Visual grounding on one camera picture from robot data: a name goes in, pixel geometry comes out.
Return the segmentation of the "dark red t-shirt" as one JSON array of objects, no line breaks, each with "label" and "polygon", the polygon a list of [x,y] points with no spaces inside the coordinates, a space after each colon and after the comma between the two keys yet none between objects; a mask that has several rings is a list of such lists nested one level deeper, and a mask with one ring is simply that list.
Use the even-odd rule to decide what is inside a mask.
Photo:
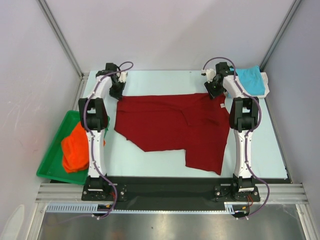
[{"label": "dark red t-shirt", "polygon": [[220,175],[230,131],[225,100],[207,93],[125,96],[114,129],[144,152],[184,150],[186,167]]}]

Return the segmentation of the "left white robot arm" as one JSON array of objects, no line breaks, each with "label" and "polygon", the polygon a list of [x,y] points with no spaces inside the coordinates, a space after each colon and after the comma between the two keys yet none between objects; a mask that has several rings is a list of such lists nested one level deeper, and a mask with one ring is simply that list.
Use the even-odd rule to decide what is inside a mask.
[{"label": "left white robot arm", "polygon": [[109,116],[104,99],[110,96],[121,100],[128,73],[114,63],[106,63],[105,69],[95,75],[95,85],[86,97],[78,100],[80,123],[86,131],[89,167],[85,185],[100,200],[110,196],[111,188],[105,178],[104,138],[109,126]]}]

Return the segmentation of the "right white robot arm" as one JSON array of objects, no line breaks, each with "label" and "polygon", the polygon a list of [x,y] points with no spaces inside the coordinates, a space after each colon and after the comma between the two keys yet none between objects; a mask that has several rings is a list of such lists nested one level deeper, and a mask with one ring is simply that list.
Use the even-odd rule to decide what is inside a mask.
[{"label": "right white robot arm", "polygon": [[261,123],[259,99],[245,91],[236,70],[231,69],[227,62],[217,63],[215,69],[204,66],[201,74],[206,77],[204,86],[212,99],[224,93],[232,97],[229,126],[235,137],[236,163],[230,194],[235,200],[242,201],[255,191],[251,150],[253,131]]}]

